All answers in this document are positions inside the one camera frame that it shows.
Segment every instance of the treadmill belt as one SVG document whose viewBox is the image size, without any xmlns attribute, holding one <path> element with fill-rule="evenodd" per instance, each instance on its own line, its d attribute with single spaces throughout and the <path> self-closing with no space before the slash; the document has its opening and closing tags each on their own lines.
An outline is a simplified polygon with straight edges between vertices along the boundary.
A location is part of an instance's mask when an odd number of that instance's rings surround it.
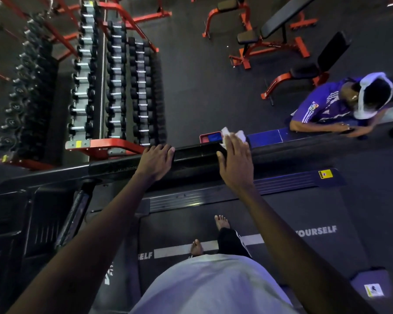
<svg viewBox="0 0 393 314">
<path fill-rule="evenodd" d="M 370 268 L 338 188 L 309 188 L 263 197 L 344 277 L 350 278 Z M 215 215 L 224 215 L 242 237 L 253 259 L 280 285 L 285 285 L 245 206 L 239 200 L 231 200 L 141 218 L 138 248 L 141 293 L 169 267 L 187 259 L 195 239 L 202 242 L 205 253 L 217 252 Z"/>
</svg>

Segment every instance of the warning label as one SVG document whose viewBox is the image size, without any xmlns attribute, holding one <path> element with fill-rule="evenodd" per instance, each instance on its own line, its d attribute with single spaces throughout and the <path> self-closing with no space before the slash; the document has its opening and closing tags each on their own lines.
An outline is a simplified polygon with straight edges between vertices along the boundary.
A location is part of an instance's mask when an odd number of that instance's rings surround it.
<svg viewBox="0 0 393 314">
<path fill-rule="evenodd" d="M 321 179 L 333 177 L 332 171 L 330 169 L 325 169 L 323 171 L 319 171 L 319 175 L 320 175 Z"/>
<path fill-rule="evenodd" d="M 364 285 L 365 290 L 367 291 L 367 295 L 371 298 L 377 296 L 384 296 L 384 293 L 379 284 L 366 284 Z"/>
</svg>

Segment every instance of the yellow sticker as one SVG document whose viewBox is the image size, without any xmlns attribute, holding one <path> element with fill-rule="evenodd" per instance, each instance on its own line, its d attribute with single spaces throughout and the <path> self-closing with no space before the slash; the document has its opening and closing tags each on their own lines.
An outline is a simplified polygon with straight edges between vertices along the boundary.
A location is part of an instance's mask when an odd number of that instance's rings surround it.
<svg viewBox="0 0 393 314">
<path fill-rule="evenodd" d="M 324 171 L 319 171 L 321 179 L 333 177 L 332 171 L 330 169 L 325 169 Z"/>
</svg>

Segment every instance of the white t-shirt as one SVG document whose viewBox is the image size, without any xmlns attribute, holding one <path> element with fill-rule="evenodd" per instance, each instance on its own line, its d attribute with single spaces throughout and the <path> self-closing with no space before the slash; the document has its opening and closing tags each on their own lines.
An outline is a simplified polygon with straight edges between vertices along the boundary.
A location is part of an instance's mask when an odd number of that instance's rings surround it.
<svg viewBox="0 0 393 314">
<path fill-rule="evenodd" d="M 206 254 L 167 269 L 130 314 L 297 313 L 285 292 L 256 261 Z"/>
</svg>

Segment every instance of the white headband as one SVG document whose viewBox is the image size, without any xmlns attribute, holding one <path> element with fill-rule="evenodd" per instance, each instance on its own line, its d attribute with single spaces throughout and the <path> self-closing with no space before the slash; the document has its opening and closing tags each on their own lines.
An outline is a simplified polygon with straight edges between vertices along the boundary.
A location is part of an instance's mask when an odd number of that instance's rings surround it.
<svg viewBox="0 0 393 314">
<path fill-rule="evenodd" d="M 363 79 L 360 81 L 360 95 L 358 97 L 358 110 L 354 111 L 354 117 L 363 120 L 363 119 L 370 119 L 374 117 L 377 113 L 378 110 L 364 110 L 364 92 L 365 89 L 372 84 L 372 82 L 376 79 L 383 79 L 385 82 L 388 83 L 390 86 L 390 96 L 388 100 L 384 103 L 386 105 L 393 97 L 393 83 L 387 78 L 385 73 L 369 73 L 367 76 L 365 76 Z"/>
</svg>

